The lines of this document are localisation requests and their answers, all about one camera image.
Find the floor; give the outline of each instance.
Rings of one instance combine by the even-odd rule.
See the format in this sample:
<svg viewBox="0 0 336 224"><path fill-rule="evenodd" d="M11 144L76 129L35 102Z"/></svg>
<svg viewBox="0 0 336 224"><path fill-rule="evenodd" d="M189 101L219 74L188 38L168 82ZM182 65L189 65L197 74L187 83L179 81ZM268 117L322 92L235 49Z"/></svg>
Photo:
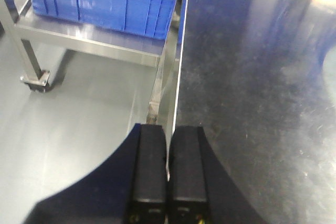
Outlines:
<svg viewBox="0 0 336 224"><path fill-rule="evenodd" d="M54 73L49 93L19 82L17 52L1 34L0 223L21 223L36 201L95 169L134 123L145 123L156 74L151 67L73 51L62 57L62 48L33 46L41 66Z"/></svg>

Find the metal frame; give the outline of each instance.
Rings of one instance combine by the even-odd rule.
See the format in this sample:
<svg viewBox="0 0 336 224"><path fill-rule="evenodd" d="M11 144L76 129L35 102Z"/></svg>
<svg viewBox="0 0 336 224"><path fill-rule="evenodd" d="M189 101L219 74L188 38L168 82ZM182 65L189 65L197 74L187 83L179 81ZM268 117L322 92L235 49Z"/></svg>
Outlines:
<svg viewBox="0 0 336 224"><path fill-rule="evenodd" d="M157 68L156 78L152 90L151 100L149 103L148 114L146 118L147 124L158 124L160 123L160 105L162 102L162 98L165 95L165 89L168 85L176 88L176 92L170 99L173 100L174 108L169 111L169 117L172 119L168 119L166 122L166 135L168 139L175 130L175 120L176 120L176 107L177 107L177 99L178 99L178 88L180 81L180 72L181 72L181 60L182 60L182 51L183 51L183 40L184 40L184 28L186 22L186 12L187 12L187 0L182 0L182 6L179 13L176 13L179 17L178 21L178 32L181 32L181 41L179 41L179 35L176 38L175 45L175 54L169 55L167 53L168 44L166 43L163 49L162 56L160 57L159 65ZM169 29L168 37L170 36L172 30L172 25Z"/></svg>
<svg viewBox="0 0 336 224"><path fill-rule="evenodd" d="M41 70L30 41L66 47L112 59L157 67L165 41L123 34L60 19L35 15L30 0L14 0L16 8L9 8L0 0L0 22L17 48L25 75L21 81L31 89L48 86L50 71Z"/></svg>

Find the gray floor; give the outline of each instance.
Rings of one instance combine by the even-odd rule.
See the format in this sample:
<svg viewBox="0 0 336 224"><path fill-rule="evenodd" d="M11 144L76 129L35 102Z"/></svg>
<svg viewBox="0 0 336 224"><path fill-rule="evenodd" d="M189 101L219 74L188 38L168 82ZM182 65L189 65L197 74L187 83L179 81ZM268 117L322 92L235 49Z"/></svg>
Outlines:
<svg viewBox="0 0 336 224"><path fill-rule="evenodd" d="M8 37L0 39L0 223L21 223L37 200L95 169L145 122L156 69L62 52L38 47L54 89L34 93L18 81Z"/></svg>

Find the cart leg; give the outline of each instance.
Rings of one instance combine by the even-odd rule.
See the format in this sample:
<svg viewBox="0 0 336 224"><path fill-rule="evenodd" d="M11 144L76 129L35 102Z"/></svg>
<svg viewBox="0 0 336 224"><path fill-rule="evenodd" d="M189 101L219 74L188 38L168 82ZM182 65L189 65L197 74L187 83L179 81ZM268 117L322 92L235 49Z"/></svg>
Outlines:
<svg viewBox="0 0 336 224"><path fill-rule="evenodd" d="M48 79L50 71L41 70L33 48L28 40L22 40L15 30L15 21L18 18L16 7L12 7L13 0L0 0L0 22L7 36L10 37L16 47L25 75L20 80L27 84L31 90L46 92L49 90Z"/></svg>

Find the metal shelf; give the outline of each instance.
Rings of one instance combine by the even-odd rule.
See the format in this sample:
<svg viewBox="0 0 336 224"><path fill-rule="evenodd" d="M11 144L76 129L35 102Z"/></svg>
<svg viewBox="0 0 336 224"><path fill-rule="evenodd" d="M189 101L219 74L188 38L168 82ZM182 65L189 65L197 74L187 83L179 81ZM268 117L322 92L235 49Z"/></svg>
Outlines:
<svg viewBox="0 0 336 224"><path fill-rule="evenodd" d="M15 24L20 38L71 50L156 66L165 41L103 29L91 24L42 17L30 7Z"/></svg>
<svg viewBox="0 0 336 224"><path fill-rule="evenodd" d="M6 0L0 0L0 22L20 53L25 68L22 80L26 84L44 87L46 81L44 78L42 82L41 78L48 72L41 70L31 40L151 67L158 66L164 51L164 40L42 17L33 13L30 0L14 0L14 3L16 8L9 8L11 5Z"/></svg>

